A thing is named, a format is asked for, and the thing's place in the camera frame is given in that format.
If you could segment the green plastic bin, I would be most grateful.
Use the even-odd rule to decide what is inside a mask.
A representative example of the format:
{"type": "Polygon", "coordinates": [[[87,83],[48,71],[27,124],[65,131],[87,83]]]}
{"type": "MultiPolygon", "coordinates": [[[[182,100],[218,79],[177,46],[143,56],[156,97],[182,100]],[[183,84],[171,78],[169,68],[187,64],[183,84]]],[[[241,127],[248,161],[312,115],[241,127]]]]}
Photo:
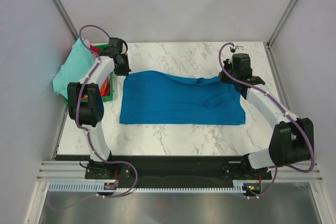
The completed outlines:
{"type": "Polygon", "coordinates": [[[106,44],[92,45],[88,40],[84,44],[78,40],[72,46],[68,59],[53,80],[54,91],[63,96],[65,104],[69,101],[68,85],[77,82],[83,84],[85,79],[88,79],[88,84],[96,82],[104,102],[113,99],[114,64],[107,56],[97,57],[106,47],[106,44]]]}

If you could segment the blue t shirt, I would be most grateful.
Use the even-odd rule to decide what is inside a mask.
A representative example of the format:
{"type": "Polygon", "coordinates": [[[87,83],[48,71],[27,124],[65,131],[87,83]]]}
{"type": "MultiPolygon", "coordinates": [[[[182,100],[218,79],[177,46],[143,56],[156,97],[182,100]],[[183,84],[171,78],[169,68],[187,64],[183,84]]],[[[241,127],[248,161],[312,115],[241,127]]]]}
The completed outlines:
{"type": "Polygon", "coordinates": [[[234,85],[219,77],[186,78],[149,70],[124,80],[119,122],[243,125],[246,113],[234,85]]]}

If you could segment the teal t shirt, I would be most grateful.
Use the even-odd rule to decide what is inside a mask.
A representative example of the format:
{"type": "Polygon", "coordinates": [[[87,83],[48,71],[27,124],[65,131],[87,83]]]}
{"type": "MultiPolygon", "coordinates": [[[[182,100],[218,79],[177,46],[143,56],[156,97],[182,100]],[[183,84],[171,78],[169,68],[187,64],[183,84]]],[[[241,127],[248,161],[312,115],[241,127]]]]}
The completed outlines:
{"type": "Polygon", "coordinates": [[[67,86],[71,82],[78,82],[94,65],[95,59],[78,38],[60,70],[53,77],[53,89],[57,95],[68,98],[67,86]]]}

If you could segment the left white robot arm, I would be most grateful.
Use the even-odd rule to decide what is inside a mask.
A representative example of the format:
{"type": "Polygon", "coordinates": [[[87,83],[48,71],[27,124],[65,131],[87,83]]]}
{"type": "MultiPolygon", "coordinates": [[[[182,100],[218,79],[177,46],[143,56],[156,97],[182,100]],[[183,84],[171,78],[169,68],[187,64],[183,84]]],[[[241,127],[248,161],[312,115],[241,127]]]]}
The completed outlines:
{"type": "Polygon", "coordinates": [[[110,37],[106,49],[98,53],[88,72],[78,82],[71,82],[67,86],[68,114],[84,132],[91,151],[90,159],[100,162],[97,173],[103,178],[114,175],[115,165],[108,161],[111,150],[101,125],[104,105],[100,88],[111,73],[116,76],[129,75],[131,69],[127,51],[128,45],[123,39],[110,37]]]}

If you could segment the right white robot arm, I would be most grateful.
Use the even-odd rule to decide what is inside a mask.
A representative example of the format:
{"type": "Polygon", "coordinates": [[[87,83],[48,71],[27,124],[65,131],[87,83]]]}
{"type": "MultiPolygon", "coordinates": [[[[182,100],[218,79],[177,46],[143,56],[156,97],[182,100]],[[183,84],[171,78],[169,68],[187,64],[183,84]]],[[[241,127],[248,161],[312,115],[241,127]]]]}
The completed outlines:
{"type": "Polygon", "coordinates": [[[230,59],[220,60],[219,64],[221,82],[233,84],[273,130],[268,148],[242,157],[241,174],[251,179],[259,169],[283,166],[301,173],[311,172],[314,167],[313,122],[290,112],[274,98],[261,77],[253,76],[249,54],[235,53],[230,59]]]}

